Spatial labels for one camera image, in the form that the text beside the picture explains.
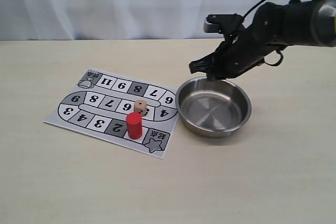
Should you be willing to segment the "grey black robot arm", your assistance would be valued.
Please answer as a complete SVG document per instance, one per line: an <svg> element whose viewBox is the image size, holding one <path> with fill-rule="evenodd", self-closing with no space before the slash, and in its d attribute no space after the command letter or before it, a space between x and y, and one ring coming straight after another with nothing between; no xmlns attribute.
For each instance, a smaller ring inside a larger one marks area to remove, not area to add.
<svg viewBox="0 0 336 224"><path fill-rule="evenodd" d="M203 72L214 80L233 79L289 46L335 47L335 0L267 2L234 38L235 42L224 41L213 53L192 61L190 72Z"/></svg>

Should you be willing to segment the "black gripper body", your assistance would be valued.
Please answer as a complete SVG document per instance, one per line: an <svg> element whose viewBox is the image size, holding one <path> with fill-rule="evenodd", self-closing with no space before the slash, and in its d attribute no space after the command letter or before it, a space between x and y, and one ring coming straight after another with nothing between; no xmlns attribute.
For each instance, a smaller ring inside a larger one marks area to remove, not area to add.
<svg viewBox="0 0 336 224"><path fill-rule="evenodd" d="M242 31L236 42L222 42L213 54L213 71L223 73L224 79L233 79L263 64L264 57L274 51L282 51L283 45L258 41L252 28Z"/></svg>

